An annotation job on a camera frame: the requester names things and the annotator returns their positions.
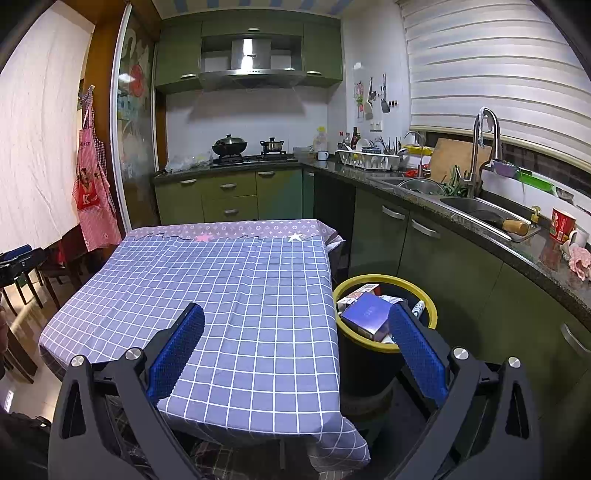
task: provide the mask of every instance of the cutting board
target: cutting board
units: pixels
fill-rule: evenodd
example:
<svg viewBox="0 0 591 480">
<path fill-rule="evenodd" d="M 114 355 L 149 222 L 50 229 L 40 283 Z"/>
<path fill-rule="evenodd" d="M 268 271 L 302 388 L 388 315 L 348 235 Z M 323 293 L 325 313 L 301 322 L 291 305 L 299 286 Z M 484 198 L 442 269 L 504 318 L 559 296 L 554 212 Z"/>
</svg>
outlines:
<svg viewBox="0 0 591 480">
<path fill-rule="evenodd" d="M 478 148 L 478 157 L 476 162 L 476 179 L 479 180 L 478 169 L 483 163 L 486 163 L 491 157 L 491 147 Z M 464 175 L 465 171 L 470 171 L 472 163 L 472 143 L 451 140 L 449 138 L 440 138 L 437 140 L 433 155 L 431 155 L 431 179 L 435 181 L 449 181 L 451 170 L 454 165 L 460 167 L 460 172 Z"/>
</svg>

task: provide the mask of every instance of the mug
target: mug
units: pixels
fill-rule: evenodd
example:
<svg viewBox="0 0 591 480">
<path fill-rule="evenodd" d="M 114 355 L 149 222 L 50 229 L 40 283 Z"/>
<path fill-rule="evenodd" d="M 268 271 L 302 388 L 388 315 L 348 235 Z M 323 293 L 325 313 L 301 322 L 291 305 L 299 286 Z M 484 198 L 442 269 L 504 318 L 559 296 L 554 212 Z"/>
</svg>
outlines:
<svg viewBox="0 0 591 480">
<path fill-rule="evenodd" d="M 564 243 L 574 229 L 577 221 L 571 214 L 562 210 L 552 209 L 552 219 L 550 221 L 550 237 L 559 243 Z"/>
<path fill-rule="evenodd" d="M 573 230 L 569 235 L 570 243 L 576 243 L 579 247 L 585 248 L 587 245 L 587 241 L 589 240 L 589 234 L 583 230 L 581 227 L 577 227 L 576 230 Z"/>
</svg>

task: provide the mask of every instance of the ceiling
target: ceiling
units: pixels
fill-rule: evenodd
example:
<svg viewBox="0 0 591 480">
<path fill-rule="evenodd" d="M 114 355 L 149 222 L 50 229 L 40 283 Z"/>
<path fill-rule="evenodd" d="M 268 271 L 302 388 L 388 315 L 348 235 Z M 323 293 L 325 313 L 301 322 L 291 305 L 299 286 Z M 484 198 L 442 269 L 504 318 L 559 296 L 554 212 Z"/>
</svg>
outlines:
<svg viewBox="0 0 591 480">
<path fill-rule="evenodd" d="M 217 9 L 272 8 L 341 17 L 363 0 L 152 0 L 162 18 Z"/>
</svg>

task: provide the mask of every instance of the yellow trash can rim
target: yellow trash can rim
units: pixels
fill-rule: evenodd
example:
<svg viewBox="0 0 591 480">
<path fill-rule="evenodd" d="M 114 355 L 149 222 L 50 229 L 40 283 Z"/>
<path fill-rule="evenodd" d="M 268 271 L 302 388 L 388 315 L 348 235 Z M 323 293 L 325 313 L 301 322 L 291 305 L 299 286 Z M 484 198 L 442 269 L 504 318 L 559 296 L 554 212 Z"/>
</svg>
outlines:
<svg viewBox="0 0 591 480">
<path fill-rule="evenodd" d="M 358 277 L 353 277 L 348 280 L 345 280 L 342 284 L 337 286 L 333 292 L 333 300 L 335 304 L 335 315 L 336 315 L 336 324 L 338 325 L 341 332 L 343 332 L 349 339 L 361 345 L 364 348 L 368 348 L 375 352 L 381 353 L 399 353 L 400 348 L 396 343 L 379 343 L 369 340 L 361 336 L 360 334 L 351 330 L 345 322 L 341 319 L 339 315 L 339 311 L 337 308 L 337 301 L 342 298 L 343 293 L 349 290 L 350 288 L 354 287 L 355 285 L 364 285 L 366 283 L 389 283 L 392 285 L 397 285 L 398 287 L 402 287 L 405 290 L 408 290 L 410 293 L 416 296 L 419 300 L 425 302 L 425 308 L 429 313 L 429 325 L 430 329 L 435 329 L 437 326 L 437 309 L 435 308 L 435 304 L 425 292 L 423 292 L 420 288 L 418 288 L 415 284 L 410 283 L 409 281 L 403 280 L 402 278 L 392 277 L 391 275 L 359 275 Z"/>
</svg>

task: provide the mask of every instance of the white mug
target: white mug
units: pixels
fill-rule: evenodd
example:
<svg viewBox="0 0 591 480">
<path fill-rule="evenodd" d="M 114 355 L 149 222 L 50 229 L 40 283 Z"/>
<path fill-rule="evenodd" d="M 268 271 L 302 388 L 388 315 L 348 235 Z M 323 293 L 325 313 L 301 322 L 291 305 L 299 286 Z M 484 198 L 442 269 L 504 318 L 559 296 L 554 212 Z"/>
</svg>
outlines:
<svg viewBox="0 0 591 480">
<path fill-rule="evenodd" d="M 582 228 L 577 227 L 576 230 L 573 230 L 570 233 L 569 240 L 571 244 L 574 242 L 579 247 L 585 248 L 585 245 L 587 245 L 587 241 L 589 240 L 589 234 Z"/>
</svg>

